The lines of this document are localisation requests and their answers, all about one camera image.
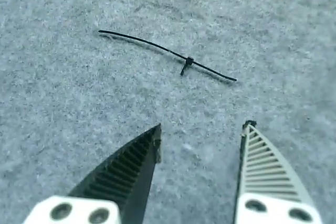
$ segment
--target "black zip tie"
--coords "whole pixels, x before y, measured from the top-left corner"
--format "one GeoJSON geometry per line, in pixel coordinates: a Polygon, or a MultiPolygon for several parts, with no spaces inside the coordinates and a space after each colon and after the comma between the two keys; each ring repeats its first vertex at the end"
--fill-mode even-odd
{"type": "Polygon", "coordinates": [[[228,80],[231,80],[231,81],[237,81],[237,79],[235,79],[235,78],[232,78],[232,77],[229,77],[229,76],[225,76],[225,75],[223,75],[221,73],[218,73],[217,71],[215,71],[215,70],[213,70],[211,68],[208,68],[208,67],[206,67],[206,66],[204,66],[204,65],[202,65],[202,64],[200,64],[200,63],[198,63],[196,61],[194,61],[194,59],[191,58],[191,57],[186,58],[186,57],[178,54],[177,52],[173,52],[173,51],[171,51],[171,50],[169,50],[167,48],[161,47],[161,46],[159,46],[159,45],[157,45],[157,44],[155,44],[153,42],[150,42],[150,41],[147,41],[147,40],[144,40],[144,39],[140,39],[140,38],[136,38],[136,37],[133,37],[133,36],[130,36],[130,35],[126,35],[126,34],[116,33],[114,31],[99,30],[98,32],[102,33],[102,34],[112,34],[112,35],[117,35],[117,36],[128,38],[128,39],[134,39],[134,40],[137,40],[137,41],[141,41],[141,42],[147,43],[147,44],[149,44],[151,46],[158,47],[158,48],[160,48],[162,50],[170,52],[171,54],[176,55],[176,56],[180,57],[181,59],[184,59],[185,60],[185,64],[184,64],[184,66],[182,68],[182,71],[181,71],[180,75],[184,74],[184,71],[186,70],[187,66],[191,66],[192,64],[195,64],[195,65],[197,65],[197,66],[199,66],[201,68],[204,68],[204,69],[206,69],[206,70],[208,70],[208,71],[210,71],[210,72],[212,72],[212,73],[214,73],[214,74],[216,74],[218,76],[221,76],[221,77],[223,77],[225,79],[228,79],[228,80]]]}

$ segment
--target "screw hole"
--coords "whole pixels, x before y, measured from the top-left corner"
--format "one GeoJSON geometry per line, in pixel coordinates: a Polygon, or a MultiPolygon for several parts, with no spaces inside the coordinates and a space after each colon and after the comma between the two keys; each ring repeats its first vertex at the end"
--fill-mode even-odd
{"type": "Polygon", "coordinates": [[[71,213],[72,206],[69,203],[62,203],[54,207],[50,215],[53,220],[63,220],[71,213]]]}
{"type": "Polygon", "coordinates": [[[289,216],[293,219],[301,220],[304,222],[311,222],[312,218],[309,213],[302,209],[293,208],[289,211],[289,216]]]}
{"type": "Polygon", "coordinates": [[[109,211],[105,208],[95,210],[89,217],[91,224],[102,224],[109,218],[109,211]]]}
{"type": "Polygon", "coordinates": [[[245,207],[256,212],[266,212],[267,208],[266,206],[257,201],[257,200],[249,200],[248,202],[245,203],[245,207]]]}

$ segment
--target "gripper jaw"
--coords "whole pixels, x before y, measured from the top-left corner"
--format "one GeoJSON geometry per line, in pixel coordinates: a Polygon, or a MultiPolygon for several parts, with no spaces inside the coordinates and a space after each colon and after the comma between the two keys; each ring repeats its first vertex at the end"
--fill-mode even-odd
{"type": "Polygon", "coordinates": [[[141,224],[161,158],[159,124],[109,156],[67,196],[38,203],[24,224],[141,224]]]}
{"type": "Polygon", "coordinates": [[[256,129],[243,125],[236,224],[321,224],[320,215],[288,161],[256,129]]]}

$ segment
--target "gray carpet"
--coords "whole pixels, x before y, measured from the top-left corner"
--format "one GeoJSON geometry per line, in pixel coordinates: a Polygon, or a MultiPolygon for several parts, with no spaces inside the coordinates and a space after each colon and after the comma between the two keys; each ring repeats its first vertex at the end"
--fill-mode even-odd
{"type": "Polygon", "coordinates": [[[149,223],[230,223],[248,119],[336,223],[336,0],[0,0],[0,214],[161,122],[149,223]],[[238,82],[97,29],[148,39],[238,82]]]}

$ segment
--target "carpet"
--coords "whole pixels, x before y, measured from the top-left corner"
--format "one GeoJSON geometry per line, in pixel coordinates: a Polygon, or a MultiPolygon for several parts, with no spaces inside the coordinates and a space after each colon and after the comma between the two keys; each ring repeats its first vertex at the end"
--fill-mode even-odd
{"type": "Polygon", "coordinates": [[[144,224],[231,223],[256,120],[336,223],[336,0],[0,0],[0,213],[22,223],[158,123],[144,224]],[[140,37],[222,74],[225,81],[140,37]]]}

